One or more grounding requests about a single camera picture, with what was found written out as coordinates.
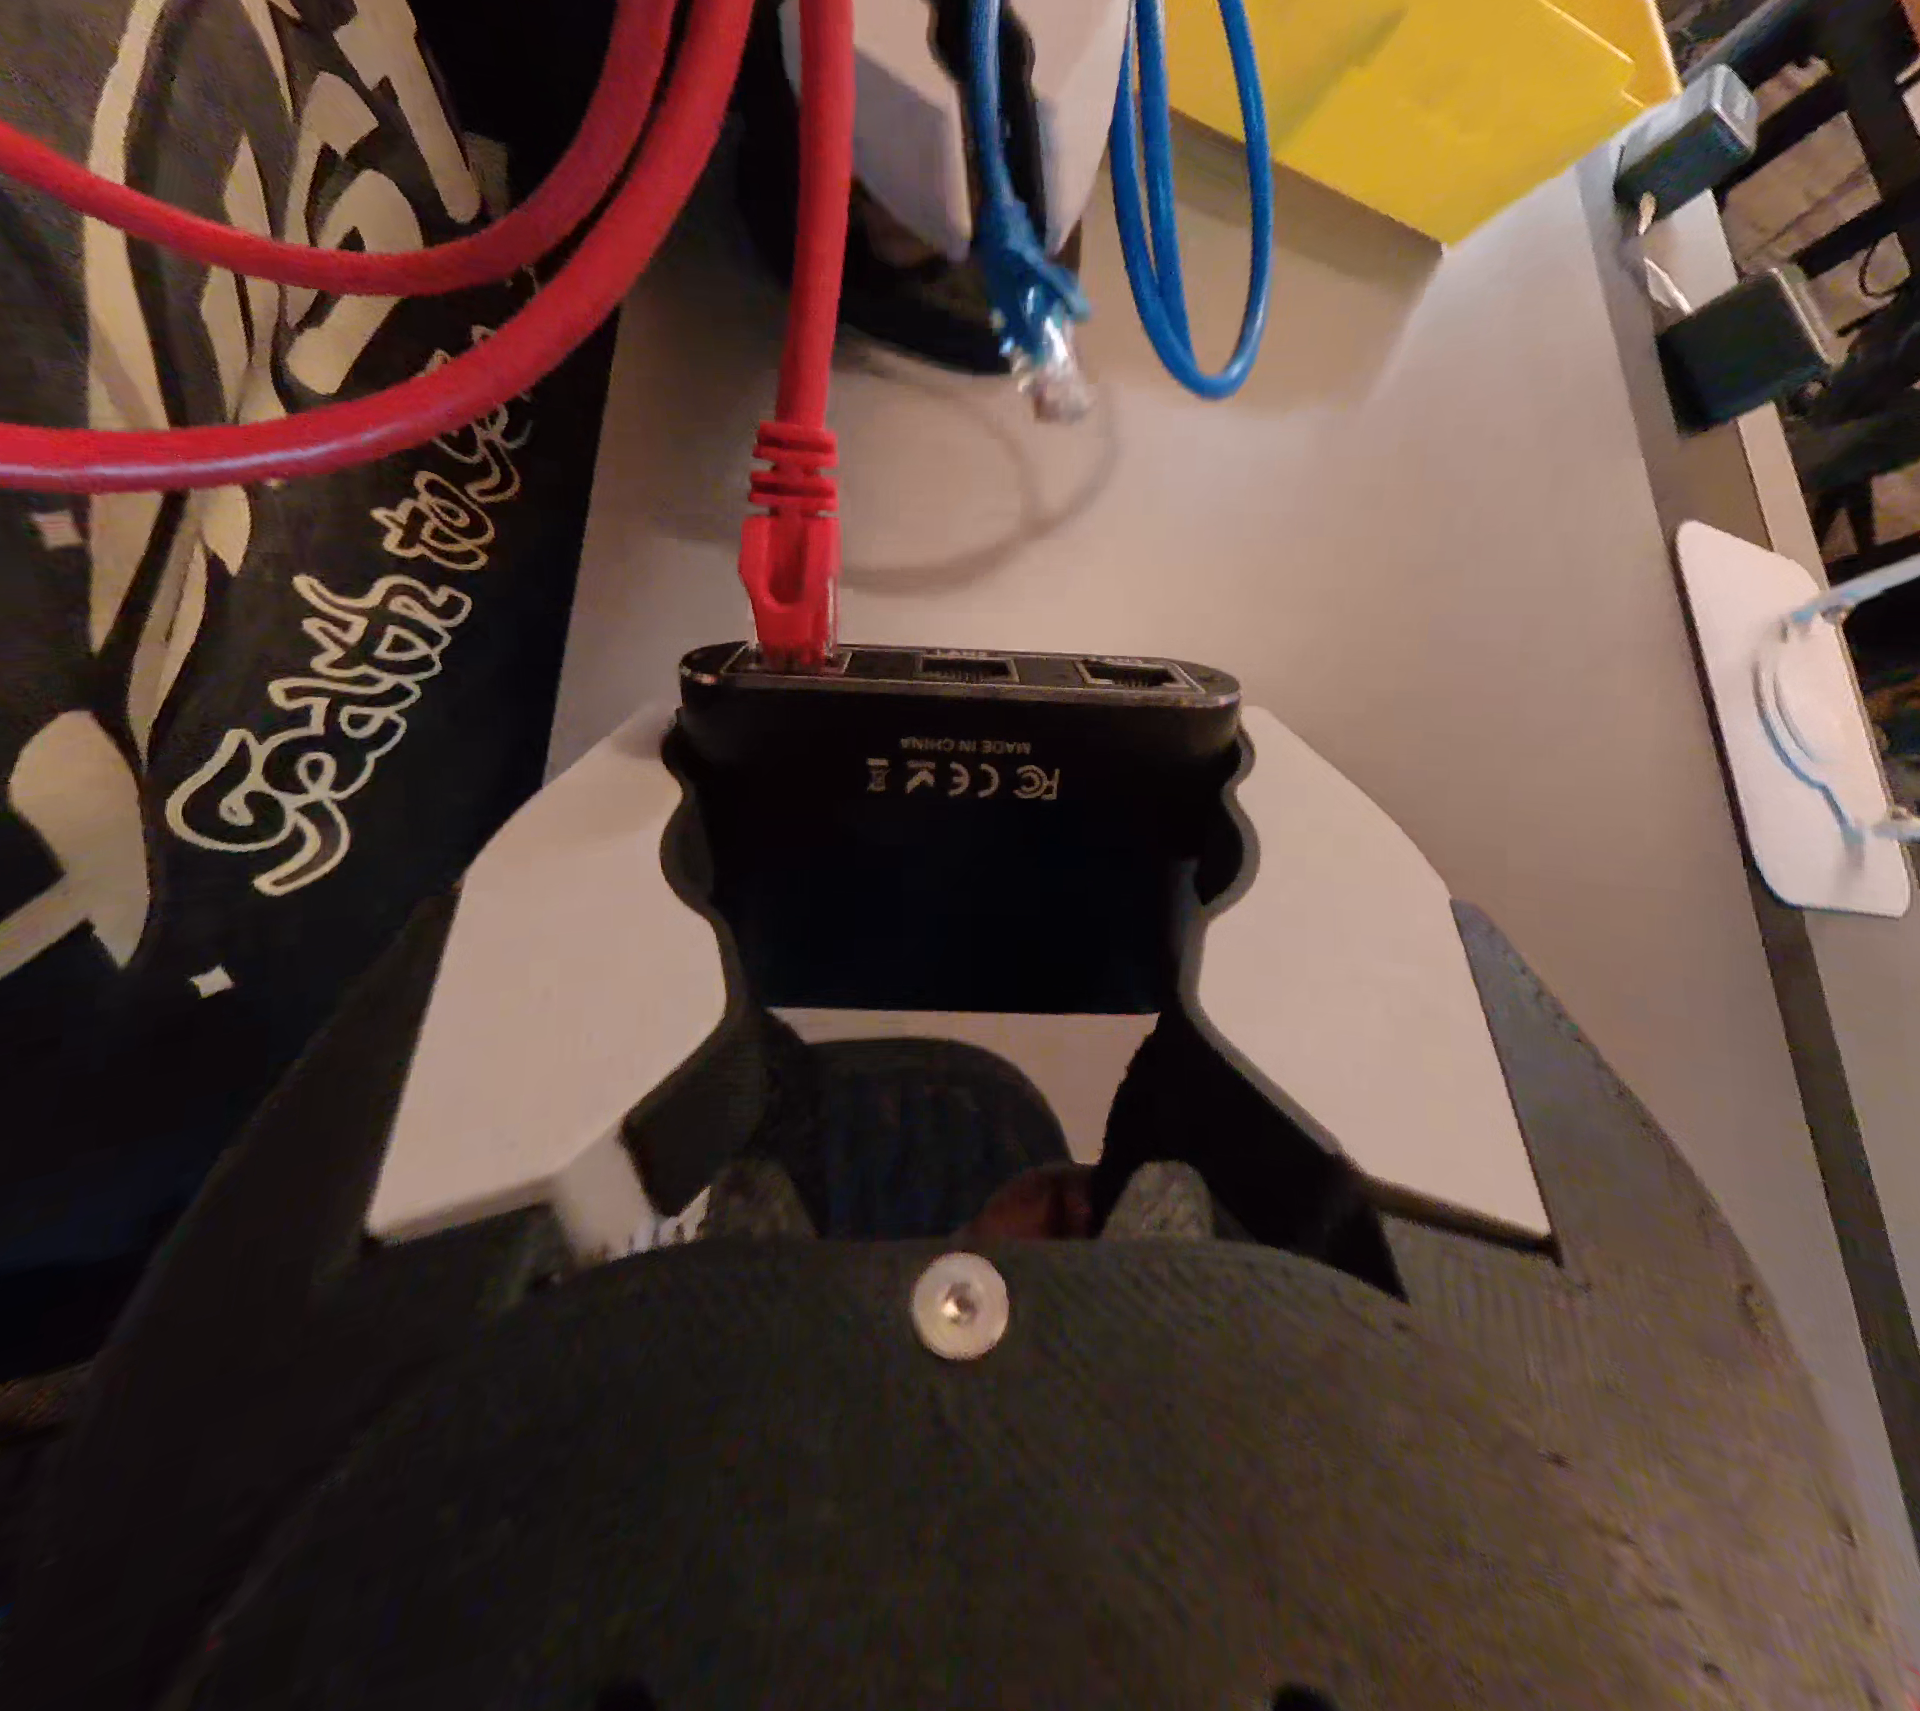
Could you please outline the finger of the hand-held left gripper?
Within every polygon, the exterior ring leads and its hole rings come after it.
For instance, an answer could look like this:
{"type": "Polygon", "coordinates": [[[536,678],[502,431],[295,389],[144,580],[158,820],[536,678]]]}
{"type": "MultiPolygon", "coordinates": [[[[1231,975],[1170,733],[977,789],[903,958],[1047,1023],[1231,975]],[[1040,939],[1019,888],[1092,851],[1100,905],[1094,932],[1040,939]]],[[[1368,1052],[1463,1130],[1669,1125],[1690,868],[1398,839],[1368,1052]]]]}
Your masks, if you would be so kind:
{"type": "Polygon", "coordinates": [[[922,248],[973,252],[964,94],[934,0],[854,0],[854,177],[922,248]]]}
{"type": "Polygon", "coordinates": [[[1098,185],[1128,19],[1129,0],[1003,0],[1006,167],[1049,252],[1067,249],[1098,185]]]}

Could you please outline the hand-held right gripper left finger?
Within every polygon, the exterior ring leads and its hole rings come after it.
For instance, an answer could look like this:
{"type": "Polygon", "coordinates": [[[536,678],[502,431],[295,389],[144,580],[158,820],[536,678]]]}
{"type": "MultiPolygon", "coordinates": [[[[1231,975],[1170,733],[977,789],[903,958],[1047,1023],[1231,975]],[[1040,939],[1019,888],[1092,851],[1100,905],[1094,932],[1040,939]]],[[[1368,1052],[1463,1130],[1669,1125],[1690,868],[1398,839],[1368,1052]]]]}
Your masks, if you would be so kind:
{"type": "Polygon", "coordinates": [[[630,715],[469,868],[368,1206],[380,1242],[539,1206],[575,1260],[654,1249],[676,1216],[623,1142],[723,1026],[714,923],[663,845],[673,702],[630,715]]]}

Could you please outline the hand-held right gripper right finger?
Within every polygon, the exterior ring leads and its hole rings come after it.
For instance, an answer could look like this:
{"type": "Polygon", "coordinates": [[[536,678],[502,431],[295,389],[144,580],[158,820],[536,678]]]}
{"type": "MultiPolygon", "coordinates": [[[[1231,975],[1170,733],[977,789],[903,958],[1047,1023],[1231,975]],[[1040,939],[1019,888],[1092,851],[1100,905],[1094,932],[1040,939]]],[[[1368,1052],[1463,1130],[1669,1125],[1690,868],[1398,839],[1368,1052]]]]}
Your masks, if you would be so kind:
{"type": "Polygon", "coordinates": [[[1544,1183],[1450,884],[1261,705],[1201,823],[1171,994],[1103,1134],[1103,1213],[1149,1166],[1240,1236],[1404,1292],[1390,1228],[1556,1257],[1544,1183]]]}

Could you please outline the black ethernet switch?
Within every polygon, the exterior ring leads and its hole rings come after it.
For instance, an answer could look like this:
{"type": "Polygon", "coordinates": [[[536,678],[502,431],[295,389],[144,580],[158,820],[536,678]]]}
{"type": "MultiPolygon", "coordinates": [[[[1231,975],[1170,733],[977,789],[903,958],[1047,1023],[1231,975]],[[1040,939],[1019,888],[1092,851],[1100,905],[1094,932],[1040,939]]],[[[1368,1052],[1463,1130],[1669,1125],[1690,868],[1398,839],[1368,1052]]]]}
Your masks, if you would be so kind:
{"type": "Polygon", "coordinates": [[[754,642],[676,668],[705,899],[757,1003],[1156,1014],[1237,766],[1240,683],[1176,654],[754,642]]]}

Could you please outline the person's right hand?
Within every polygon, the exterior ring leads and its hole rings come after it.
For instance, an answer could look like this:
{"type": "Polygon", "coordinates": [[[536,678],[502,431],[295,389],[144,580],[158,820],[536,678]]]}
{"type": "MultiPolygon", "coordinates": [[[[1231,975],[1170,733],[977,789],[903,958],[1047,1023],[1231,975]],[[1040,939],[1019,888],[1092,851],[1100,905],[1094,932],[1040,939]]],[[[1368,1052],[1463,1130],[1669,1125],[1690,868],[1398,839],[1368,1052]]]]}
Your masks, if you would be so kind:
{"type": "Polygon", "coordinates": [[[1006,1179],[974,1213],[973,1242],[1049,1239],[1077,1242],[1100,1234],[1098,1172],[1083,1161],[1052,1161],[1006,1179]]]}

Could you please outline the black power cube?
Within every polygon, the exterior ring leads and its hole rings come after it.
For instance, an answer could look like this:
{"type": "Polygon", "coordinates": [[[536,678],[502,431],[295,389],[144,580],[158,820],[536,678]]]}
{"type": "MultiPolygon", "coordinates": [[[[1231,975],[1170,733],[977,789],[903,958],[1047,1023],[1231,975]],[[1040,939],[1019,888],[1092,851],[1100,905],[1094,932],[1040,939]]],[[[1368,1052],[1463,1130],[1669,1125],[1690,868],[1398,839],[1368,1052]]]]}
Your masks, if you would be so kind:
{"type": "Polygon", "coordinates": [[[1680,431],[1729,425],[1824,385],[1839,344],[1794,265],[1741,276],[1651,335],[1680,431]]]}
{"type": "Polygon", "coordinates": [[[1614,161],[1614,203],[1650,222],[1721,186],[1757,158],[1762,110],[1741,73],[1705,64],[1677,98],[1633,119],[1614,161]]]}

